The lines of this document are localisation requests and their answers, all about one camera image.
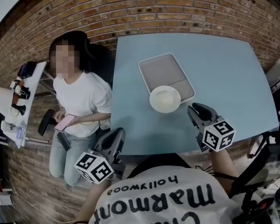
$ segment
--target white desk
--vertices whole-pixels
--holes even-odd
[[[38,63],[36,65],[36,68],[34,70],[34,73],[33,73],[32,77],[23,79],[24,86],[29,88],[30,98],[28,100],[19,99],[17,105],[25,105],[26,106],[25,114],[23,116],[21,116],[21,114],[19,114],[16,117],[13,117],[11,115],[7,115],[5,117],[6,122],[15,124],[16,126],[20,126],[22,121],[24,121],[26,125],[28,124],[28,119],[29,119],[30,110],[31,110],[33,99],[34,99],[34,95],[35,95],[39,80],[41,79],[42,73],[43,73],[43,71],[46,67],[46,64],[47,64],[46,62]],[[9,132],[3,132],[3,133],[7,137],[12,139],[13,141],[16,140],[16,133],[9,133]],[[24,138],[23,138],[23,141],[21,143],[21,146],[25,146],[25,138],[26,138],[26,134],[24,134]]]

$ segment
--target black hair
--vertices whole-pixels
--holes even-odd
[[[75,51],[79,53],[80,64],[79,69],[85,73],[92,71],[91,69],[91,58],[87,53],[86,47],[89,44],[89,40],[85,32],[82,31],[71,31],[63,34],[56,38],[49,49],[49,59],[51,59],[52,52],[56,52],[56,46],[62,45],[63,41],[66,41],[68,45],[73,46]]]

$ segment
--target pink phone case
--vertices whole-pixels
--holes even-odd
[[[68,114],[65,116],[59,123],[58,125],[55,126],[54,129],[58,131],[63,131],[65,130],[66,126],[75,118],[74,115]]]

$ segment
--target jeans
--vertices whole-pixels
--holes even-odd
[[[81,174],[74,167],[76,161],[83,152],[95,145],[96,134],[85,138],[78,138],[75,135],[63,132],[71,149],[67,152],[57,138],[58,131],[55,131],[52,148],[50,153],[49,169],[52,176],[58,178],[64,174],[65,182],[70,186],[76,186],[80,180]]]

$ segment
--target cup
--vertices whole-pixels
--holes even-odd
[[[17,133],[19,127],[15,124],[6,122],[5,120],[1,121],[1,130],[9,133]]]

